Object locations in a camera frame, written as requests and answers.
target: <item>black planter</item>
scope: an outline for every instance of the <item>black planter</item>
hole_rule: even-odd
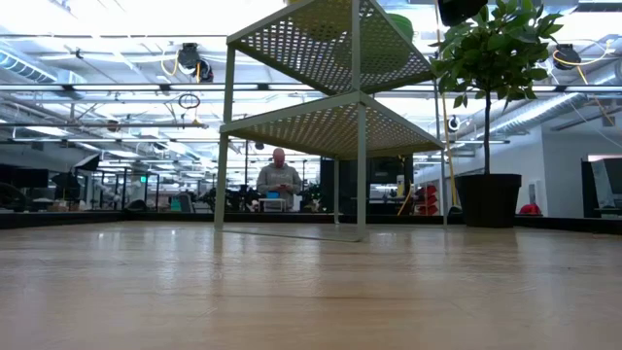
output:
[[[457,177],[465,224],[474,228],[513,227],[521,181],[522,176],[516,174]]]

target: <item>metal shelf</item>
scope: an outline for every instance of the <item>metal shelf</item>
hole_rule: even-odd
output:
[[[242,53],[325,94],[352,87],[352,0],[303,0],[227,38]],[[375,0],[361,0],[361,88],[430,80],[428,61]]]
[[[368,157],[443,148],[440,141],[417,125],[357,91],[226,123],[221,133],[308,154],[356,159],[359,104],[365,107]]]

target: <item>white wall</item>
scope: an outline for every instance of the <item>white wall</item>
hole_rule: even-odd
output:
[[[544,156],[542,148],[542,129],[537,126],[530,130],[525,136],[509,137],[508,145],[491,145],[491,172],[493,173],[513,173],[523,176],[523,185],[518,195],[517,212],[523,205],[529,204],[529,184],[536,185],[536,202],[542,210],[542,214],[547,216],[547,198]],[[477,170],[484,167],[484,150],[477,150],[473,158],[457,157],[454,158],[454,171],[456,175],[464,172]],[[449,166],[446,166],[446,176],[449,176]],[[425,183],[438,180],[440,178],[440,165],[430,167],[424,171],[419,171],[415,176],[415,183]]]
[[[622,143],[619,134],[609,137]],[[588,154],[620,154],[622,150],[595,132],[545,132],[543,144],[549,215],[583,218],[581,159]]]

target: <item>bald man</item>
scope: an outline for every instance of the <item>bald man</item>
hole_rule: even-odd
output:
[[[298,172],[285,164],[285,152],[283,149],[274,150],[272,159],[273,163],[265,166],[259,173],[257,190],[262,194],[278,192],[279,198],[285,199],[287,209],[290,211],[294,207],[294,194],[300,192],[302,182]]]

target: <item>table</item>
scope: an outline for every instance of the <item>table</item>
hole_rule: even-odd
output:
[[[287,209],[287,203],[285,201],[285,199],[283,198],[260,198],[259,199],[259,210],[265,212],[265,203],[266,202],[272,202],[272,203],[279,203],[279,206],[281,207],[281,211],[285,212],[285,210]]]

